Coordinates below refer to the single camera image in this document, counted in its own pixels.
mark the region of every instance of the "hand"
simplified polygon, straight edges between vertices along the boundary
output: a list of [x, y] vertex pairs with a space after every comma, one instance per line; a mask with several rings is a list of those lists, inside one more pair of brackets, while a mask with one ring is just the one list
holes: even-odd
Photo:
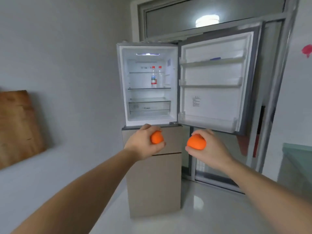
[[124, 146], [124, 149], [134, 152], [136, 156], [138, 156], [138, 160], [146, 159], [153, 154], [158, 153], [166, 146], [166, 142], [163, 141], [159, 144], [151, 143], [150, 137], [157, 130], [161, 131], [161, 128], [145, 124], [136, 133], [131, 135]]
[[235, 160], [224, 143], [214, 135], [212, 130], [196, 130], [192, 135], [195, 134], [200, 134], [206, 140], [206, 147], [197, 150], [186, 146], [185, 150], [208, 166], [225, 172]]

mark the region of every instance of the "ceiling light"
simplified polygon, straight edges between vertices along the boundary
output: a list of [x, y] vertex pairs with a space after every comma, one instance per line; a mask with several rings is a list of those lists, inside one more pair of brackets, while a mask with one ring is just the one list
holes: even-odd
[[159, 53], [137, 53], [138, 56], [159, 56]]
[[220, 21], [220, 17], [218, 15], [204, 15], [198, 18], [195, 21], [196, 28], [208, 26], [208, 25], [215, 25], [218, 24]]

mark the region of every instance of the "instruction label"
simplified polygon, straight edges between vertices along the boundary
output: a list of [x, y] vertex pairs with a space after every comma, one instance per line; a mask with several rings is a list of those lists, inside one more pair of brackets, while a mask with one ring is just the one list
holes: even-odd
[[193, 107], [199, 107], [200, 106], [200, 100], [201, 98], [200, 97], [193, 97]]

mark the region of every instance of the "forearm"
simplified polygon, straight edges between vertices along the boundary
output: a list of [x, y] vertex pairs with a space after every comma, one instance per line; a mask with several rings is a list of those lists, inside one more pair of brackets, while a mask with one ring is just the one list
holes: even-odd
[[89, 233], [136, 161], [122, 150], [59, 191], [13, 233]]
[[311, 204], [239, 162], [234, 162], [225, 173], [279, 233], [311, 233]]

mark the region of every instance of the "red sticker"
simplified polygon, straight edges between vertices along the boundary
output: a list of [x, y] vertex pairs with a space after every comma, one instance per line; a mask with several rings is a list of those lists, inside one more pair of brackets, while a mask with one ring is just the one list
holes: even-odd
[[307, 55], [307, 58], [309, 58], [312, 53], [312, 44], [306, 45], [301, 51], [303, 54]]

